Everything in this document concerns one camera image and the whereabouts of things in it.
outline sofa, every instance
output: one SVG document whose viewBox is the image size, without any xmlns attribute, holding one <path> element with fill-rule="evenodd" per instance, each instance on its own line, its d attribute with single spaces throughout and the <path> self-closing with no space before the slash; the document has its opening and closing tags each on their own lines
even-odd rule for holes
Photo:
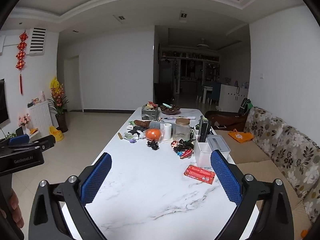
<svg viewBox="0 0 320 240">
<path fill-rule="evenodd" d="M 270 112 L 253 107 L 247 117 L 245 132 L 252 141 L 238 143 L 228 131 L 216 130 L 229 145 L 230 155 L 243 174 L 257 180 L 281 179 L 286 188 L 294 224 L 294 239 L 301 239 L 320 211 L 320 147 L 308 136 Z M 257 202 L 260 209 L 262 201 Z"/>
</svg>

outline white roll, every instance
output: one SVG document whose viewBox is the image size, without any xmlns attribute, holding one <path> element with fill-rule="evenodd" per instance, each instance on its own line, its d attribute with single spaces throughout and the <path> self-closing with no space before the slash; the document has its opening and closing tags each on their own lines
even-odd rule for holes
<svg viewBox="0 0 320 240">
<path fill-rule="evenodd" d="M 172 124 L 171 123 L 163 124 L 163 139 L 164 140 L 170 140 L 170 138 L 171 138 L 171 128 L 172 128 Z"/>
</svg>

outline finger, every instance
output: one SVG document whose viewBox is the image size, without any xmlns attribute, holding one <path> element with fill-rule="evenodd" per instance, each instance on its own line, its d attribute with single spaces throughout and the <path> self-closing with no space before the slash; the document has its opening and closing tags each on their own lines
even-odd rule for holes
<svg viewBox="0 0 320 240">
<path fill-rule="evenodd" d="M 4 218 L 7 218 L 7 214 L 2 209 L 0 209 L 0 211 L 1 211 L 2 215 L 4 216 Z"/>
<path fill-rule="evenodd" d="M 21 218 L 20 221 L 17 223 L 17 227 L 23 228 L 23 226 L 24 226 L 24 220 L 23 220 L 23 218 Z"/>
<path fill-rule="evenodd" d="M 12 206 L 12 209 L 15 210 L 17 208 L 17 206 L 19 205 L 19 199 L 17 194 L 14 192 L 14 190 L 12 189 L 12 196 L 9 200 L 10 205 Z"/>
<path fill-rule="evenodd" d="M 19 205 L 17 206 L 17 208 L 15 210 L 12 211 L 12 218 L 14 220 L 14 222 L 18 223 L 21 218 L 22 218 L 22 214 L 21 214 L 21 209 L 19 207 Z"/>
</svg>

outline red packet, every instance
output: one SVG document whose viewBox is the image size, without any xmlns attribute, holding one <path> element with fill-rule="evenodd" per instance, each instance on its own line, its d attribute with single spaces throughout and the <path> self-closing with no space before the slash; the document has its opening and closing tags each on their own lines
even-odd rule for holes
<svg viewBox="0 0 320 240">
<path fill-rule="evenodd" d="M 184 175 L 191 177 L 193 179 L 197 179 L 209 184 L 213 183 L 213 178 L 216 175 L 213 171 L 207 171 L 205 169 L 189 165 Z"/>
</svg>

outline black baseboard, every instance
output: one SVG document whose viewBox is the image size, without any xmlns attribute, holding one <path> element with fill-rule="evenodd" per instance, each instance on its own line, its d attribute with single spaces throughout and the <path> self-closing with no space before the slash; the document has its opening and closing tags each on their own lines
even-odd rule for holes
<svg viewBox="0 0 320 240">
<path fill-rule="evenodd" d="M 84 109 L 87 113 L 133 114 L 135 110 Z"/>
</svg>

